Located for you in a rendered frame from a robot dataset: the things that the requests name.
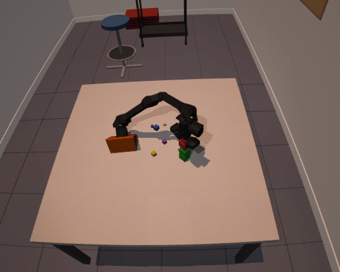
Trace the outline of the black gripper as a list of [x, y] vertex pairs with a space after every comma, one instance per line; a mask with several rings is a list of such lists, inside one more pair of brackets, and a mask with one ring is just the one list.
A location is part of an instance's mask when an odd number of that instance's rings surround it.
[[174, 133], [178, 140], [185, 139], [187, 142], [185, 143], [186, 147], [190, 147], [190, 149], [196, 148], [200, 144], [200, 140], [196, 137], [189, 136], [190, 132], [188, 130], [181, 130], [179, 128], [179, 123], [175, 123], [170, 127], [170, 131]]

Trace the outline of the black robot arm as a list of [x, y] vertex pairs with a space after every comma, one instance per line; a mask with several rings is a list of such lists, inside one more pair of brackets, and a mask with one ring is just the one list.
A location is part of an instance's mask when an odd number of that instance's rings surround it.
[[[127, 136], [126, 126], [128, 126], [131, 122], [130, 119], [144, 109], [153, 107], [161, 101], [165, 101], [179, 110], [181, 114], [179, 114], [176, 119], [179, 120], [179, 128], [181, 130], [188, 130], [190, 132], [189, 136], [193, 134], [199, 138], [202, 135], [204, 125], [197, 122], [197, 108], [194, 105], [187, 104], [176, 99], [175, 97], [167, 94], [167, 92], [161, 91], [150, 96], [145, 96], [141, 103], [130, 109], [127, 113], [116, 116], [113, 123], [113, 127], [116, 128], [116, 137]], [[191, 116], [193, 118], [191, 118]]]

